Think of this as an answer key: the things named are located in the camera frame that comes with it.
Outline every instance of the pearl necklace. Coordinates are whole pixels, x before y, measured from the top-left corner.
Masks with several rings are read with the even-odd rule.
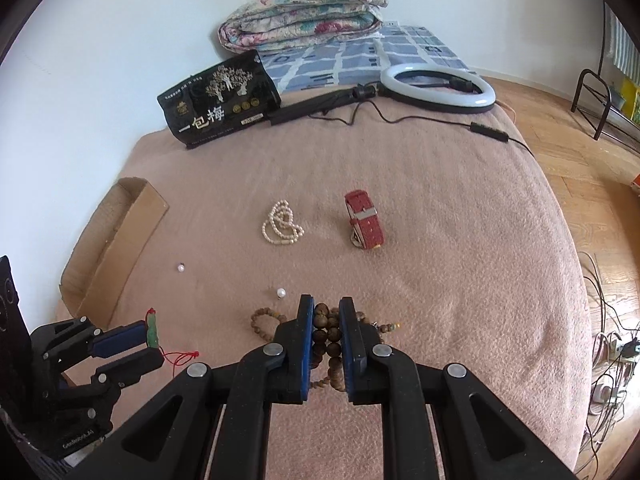
[[[271,225],[271,229],[280,237],[280,240],[269,238],[267,224]],[[280,229],[290,229],[292,234],[284,234]],[[302,227],[293,223],[293,211],[286,200],[276,202],[271,211],[269,211],[269,217],[262,224],[262,236],[270,244],[274,245],[294,244],[304,233],[305,231]]]

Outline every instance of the screw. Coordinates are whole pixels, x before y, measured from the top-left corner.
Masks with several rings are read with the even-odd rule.
[[[453,363],[447,366],[447,374],[457,379],[462,379],[466,375],[466,368],[459,363]]]
[[[392,353],[391,346],[389,345],[375,345],[372,348],[373,355],[378,357],[389,357]]]
[[[262,348],[262,351],[267,355],[276,356],[282,354],[284,348],[280,343],[268,343]]]
[[[204,377],[207,373],[207,365],[204,363],[194,363],[187,368],[189,377]]]

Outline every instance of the ring light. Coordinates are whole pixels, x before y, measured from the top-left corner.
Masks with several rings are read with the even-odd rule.
[[[411,75],[432,76],[446,80],[454,78],[472,85],[471,92],[447,92],[433,88],[420,88],[398,79]],[[475,114],[494,107],[495,91],[481,77],[448,66],[427,63],[394,65],[382,72],[380,82],[384,88],[380,95],[395,100],[442,112]]]

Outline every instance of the parquet floor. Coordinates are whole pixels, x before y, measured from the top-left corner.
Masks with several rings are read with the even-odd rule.
[[[590,138],[584,119],[569,111],[570,103],[539,90],[490,80],[498,99],[517,113],[516,124],[545,172],[569,224],[578,251],[596,260],[607,302],[622,324],[635,327],[640,320],[640,198],[629,183],[640,174],[640,158],[612,140]],[[588,259],[581,257],[583,265]],[[596,297],[593,287],[589,294]],[[599,331],[600,311],[591,301],[593,333]],[[615,330],[607,320],[605,332]],[[579,479],[607,479],[640,430],[640,370],[628,386],[624,419],[617,423],[595,461]],[[584,464],[593,453],[585,450]]]

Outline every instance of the metal rack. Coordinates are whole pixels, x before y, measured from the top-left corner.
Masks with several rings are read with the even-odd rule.
[[[640,154],[640,142],[638,142],[635,138],[633,138],[631,135],[629,135],[629,133],[627,133],[625,130],[623,130],[622,128],[620,128],[619,126],[616,126],[615,124],[608,122],[607,120],[609,119],[609,114],[613,112],[614,115],[616,115],[617,117],[619,117],[626,125],[628,126],[632,126],[633,128],[635,128],[638,131],[638,137],[640,138],[640,126],[638,126],[637,124],[635,124],[633,121],[629,120],[628,117],[626,117],[622,112],[620,112],[619,110],[617,110],[616,108],[614,108],[611,104],[611,90],[609,88],[609,85],[607,85],[607,82],[604,81],[604,79],[602,78],[602,64],[604,62],[604,49],[606,46],[606,27],[607,27],[607,8],[606,8],[606,4],[604,3],[604,1],[602,2],[602,48],[600,50],[600,62],[598,64],[598,72],[594,72],[593,70],[591,70],[590,68],[585,68],[581,73],[580,73],[580,77],[578,78],[578,85],[575,89],[575,96],[574,96],[574,102],[571,105],[571,112],[575,113],[576,110],[578,112],[580,112],[580,114],[584,117],[584,119],[591,125],[591,127],[594,129],[594,135],[593,135],[593,140],[598,140],[600,138],[601,134],[604,134],[607,137],[610,137],[611,139],[616,140],[617,142],[620,142],[621,144],[623,144],[624,146],[626,146],[627,148],[629,148],[630,150],[633,150],[636,153]],[[599,81],[605,89],[606,94],[603,94],[602,92],[598,92],[595,88],[587,85],[584,82],[584,78],[587,75],[591,75],[594,78],[596,78],[597,81]],[[602,112],[602,115],[599,117],[600,121],[598,122],[597,126],[596,124],[594,124],[591,119],[589,118],[589,116],[594,117],[594,118],[598,118],[598,116],[590,111],[587,110],[586,108],[582,108],[579,104],[578,101],[580,100],[580,96],[582,94],[582,89],[586,88],[589,93],[591,93],[591,95],[593,95],[597,101],[604,106],[604,110]],[[622,136],[616,136],[613,135],[609,132],[604,131],[604,126],[605,124],[608,124],[609,126],[611,126],[612,128],[615,128],[615,130],[619,131],[620,133],[622,133]],[[628,140],[625,142],[626,138],[631,139],[632,142],[628,142]]]

